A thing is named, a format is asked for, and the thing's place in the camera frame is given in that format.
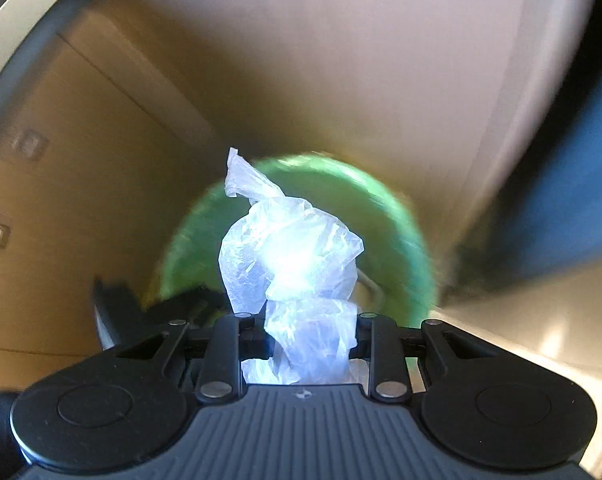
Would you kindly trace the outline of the white plastic bag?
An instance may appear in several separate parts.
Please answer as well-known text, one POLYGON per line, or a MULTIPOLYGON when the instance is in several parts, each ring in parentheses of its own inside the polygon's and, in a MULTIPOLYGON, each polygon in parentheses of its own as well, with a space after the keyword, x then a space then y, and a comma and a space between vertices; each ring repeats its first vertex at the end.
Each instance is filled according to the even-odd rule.
POLYGON ((356 345, 356 259, 362 239, 304 198, 287 196, 232 148, 225 193, 249 212, 220 244, 220 275, 232 310, 265 315, 269 358, 242 362, 249 384, 343 384, 356 345))

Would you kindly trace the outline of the green trash bin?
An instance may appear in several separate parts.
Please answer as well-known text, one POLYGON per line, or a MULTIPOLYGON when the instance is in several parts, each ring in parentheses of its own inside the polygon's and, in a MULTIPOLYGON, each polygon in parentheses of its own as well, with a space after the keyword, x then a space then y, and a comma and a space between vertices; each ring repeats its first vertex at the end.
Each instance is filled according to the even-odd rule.
MULTIPOLYGON (((365 171, 319 155, 254 160, 254 167, 287 195, 301 197, 338 217, 364 242, 356 264, 376 284, 374 310, 401 326, 417 327, 436 299, 426 243, 406 197, 365 171)), ((224 288, 218 270, 222 238, 249 210, 216 181, 187 208, 168 240, 142 302, 148 306, 196 285, 224 288)))

